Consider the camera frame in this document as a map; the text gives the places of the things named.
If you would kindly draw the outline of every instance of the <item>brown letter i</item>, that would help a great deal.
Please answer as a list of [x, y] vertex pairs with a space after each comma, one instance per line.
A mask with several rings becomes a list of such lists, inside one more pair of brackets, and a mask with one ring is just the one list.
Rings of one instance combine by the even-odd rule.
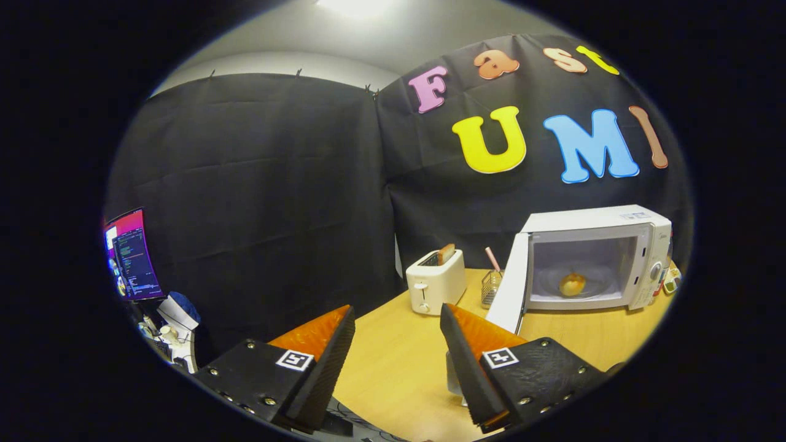
[[666, 158], [666, 154], [663, 153], [663, 147], [660, 145], [660, 140], [658, 135], [655, 134], [652, 123], [649, 122], [647, 112], [638, 106], [630, 106], [628, 110], [636, 117], [636, 120], [639, 120], [641, 128], [644, 129], [644, 133], [647, 135], [649, 148], [652, 150], [652, 163], [658, 169], [665, 169], [669, 165], [669, 160]]

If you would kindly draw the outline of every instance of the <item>computer monitor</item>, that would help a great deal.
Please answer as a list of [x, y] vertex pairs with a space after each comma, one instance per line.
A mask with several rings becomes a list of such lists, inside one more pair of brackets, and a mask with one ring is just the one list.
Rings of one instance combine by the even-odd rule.
[[142, 209], [137, 208], [106, 224], [104, 229], [109, 271], [124, 300], [165, 297], [150, 263]]

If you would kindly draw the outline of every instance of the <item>toast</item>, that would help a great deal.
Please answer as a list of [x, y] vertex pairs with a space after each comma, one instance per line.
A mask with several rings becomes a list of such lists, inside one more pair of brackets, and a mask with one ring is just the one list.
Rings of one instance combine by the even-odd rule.
[[455, 244], [448, 244], [445, 247], [442, 247], [439, 252], [437, 252], [437, 265], [441, 266], [450, 259], [451, 256], [456, 252], [456, 245]]

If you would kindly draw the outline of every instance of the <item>black backdrop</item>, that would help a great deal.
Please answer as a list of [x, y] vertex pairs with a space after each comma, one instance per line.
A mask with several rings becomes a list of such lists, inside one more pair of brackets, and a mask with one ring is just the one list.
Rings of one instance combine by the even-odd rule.
[[398, 293], [382, 166], [362, 89], [219, 76], [145, 103], [116, 154], [105, 213], [145, 207], [160, 284], [200, 312], [209, 361], [247, 337], [267, 341], [344, 304], [363, 315]]
[[[681, 147], [659, 110], [626, 79], [611, 75], [575, 51], [575, 39], [549, 35], [504, 36], [478, 42], [423, 63], [384, 88], [377, 100], [385, 170], [395, 211], [396, 237], [404, 267], [449, 242], [465, 253], [467, 267], [488, 268], [484, 249], [496, 251], [505, 266], [513, 237], [531, 213], [639, 204], [672, 220], [674, 262], [685, 268], [693, 237], [691, 182]], [[588, 72], [557, 67], [544, 48], [561, 48], [583, 62]], [[501, 50], [518, 60], [518, 70], [487, 80], [472, 61], [485, 50]], [[444, 104], [424, 114], [408, 82], [434, 68], [446, 67]], [[471, 116], [483, 117], [481, 131], [490, 153], [503, 153], [507, 141], [489, 113], [516, 106], [527, 146], [523, 162], [511, 171], [483, 174], [466, 163], [451, 127]], [[652, 165], [647, 138], [628, 111], [640, 106], [666, 153], [667, 168]], [[554, 133], [543, 127], [551, 116], [567, 115], [592, 134], [592, 112], [609, 109], [626, 141], [639, 174], [614, 178], [608, 172], [576, 184], [562, 182], [564, 162]]]

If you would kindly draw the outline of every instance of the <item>microwave knob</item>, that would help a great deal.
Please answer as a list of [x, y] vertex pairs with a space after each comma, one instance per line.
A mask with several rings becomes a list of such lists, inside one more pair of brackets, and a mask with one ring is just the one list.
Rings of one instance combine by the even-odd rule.
[[658, 278], [658, 275], [660, 274], [661, 267], [662, 266], [661, 266], [660, 262], [655, 263], [655, 265], [652, 266], [652, 270], [649, 271], [649, 278], [650, 279]]

